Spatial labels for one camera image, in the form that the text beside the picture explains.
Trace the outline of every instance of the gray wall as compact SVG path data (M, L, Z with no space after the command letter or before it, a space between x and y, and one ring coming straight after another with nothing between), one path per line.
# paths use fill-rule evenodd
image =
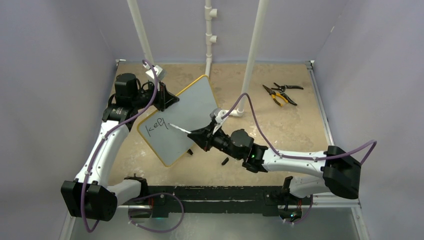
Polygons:
M378 140L359 197L373 239L424 236L423 12L420 0L351 0L315 62L335 142Z
M271 0L258 61L315 59L348 0ZM143 51L127 1L90 0L115 58L140 61ZM214 62L245 62L259 0L212 0ZM151 52L157 62L201 62L206 58L204 0L138 0Z
M0 23L1 238L58 239L114 58L83 0L2 1Z

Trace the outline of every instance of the whiteboard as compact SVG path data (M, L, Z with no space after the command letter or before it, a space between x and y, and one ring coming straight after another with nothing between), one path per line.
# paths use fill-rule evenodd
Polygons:
M193 81L177 96L179 102L165 111L156 110L137 127L138 133L166 167L170 167L195 144L186 133L169 124L188 131L206 127L211 122L210 113L218 107L206 75Z

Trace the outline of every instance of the black handled pliers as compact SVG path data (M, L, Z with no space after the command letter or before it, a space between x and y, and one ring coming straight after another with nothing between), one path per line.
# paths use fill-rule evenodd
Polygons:
M288 100L288 102L294 106L297 106L298 104L295 103L295 101L293 101L287 94L285 94L286 89L304 89L301 86L298 85L278 85L277 83L274 82L274 85L277 86L277 88L271 88L272 90L277 90L279 91L279 93L281 94L281 96L283 96L285 99Z

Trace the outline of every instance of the yellow whiteboard frame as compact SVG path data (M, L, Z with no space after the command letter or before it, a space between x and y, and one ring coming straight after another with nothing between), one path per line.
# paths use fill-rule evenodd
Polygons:
M176 94L176 96L178 97L180 94L182 94L182 93L184 93L184 91L186 91L187 89L189 89L191 86L193 86L197 81L199 81L200 79L202 79L203 77L206 77L207 78L207 82L209 83L209 86L210 86L210 90L212 91L212 95L213 95L213 98L215 99L215 103L216 103L216 106L218 106L219 107L219 104L218 104L218 101L217 101L217 96L215 96L215 92L214 92L214 89L212 88L212 85L211 85L211 80L209 79L209 77L208 77L208 75L205 75L205 74L203 74L203 75L201 75L200 77L198 77L196 80L194 80L192 83L190 83L188 86L186 86L183 90L181 90L179 93L177 93ZM164 163L164 161L162 160L162 158L158 155L158 153L155 151L155 149L150 145L150 143L149 143L149 141L147 141L147 139L146 139L146 137L140 132L140 125L142 124L142 123L144 123L147 119L149 119L149 118L151 118L151 117L153 117L157 112L158 112L159 110L155 110L154 112L152 112L151 114L149 114L145 119L143 119L142 121L140 121L140 123L137 125L137 132L138 132L138 134L140 134L140 136L144 139L144 141L147 143L147 145L149 146L149 148L154 152L154 154L156 154L156 156L157 156L157 158L162 162L162 164L165 166L165 167L167 167L167 168L169 168L169 167L171 167L174 163L176 163L184 154L185 154L185 152L181 155L181 156L179 156L171 165L166 165L165 163Z

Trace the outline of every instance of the marker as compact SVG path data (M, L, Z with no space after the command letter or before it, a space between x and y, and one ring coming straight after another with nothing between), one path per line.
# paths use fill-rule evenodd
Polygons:
M174 124L172 124L172 123L170 123L169 125L170 125L171 127L174 127L174 128L176 128L176 129L178 129L178 130L182 131L183 133L186 133L186 134L191 134L191 133L192 133L191 131L187 131L187 130L185 130L185 129L183 129L183 128L181 128L181 127L177 126L177 125L174 125Z

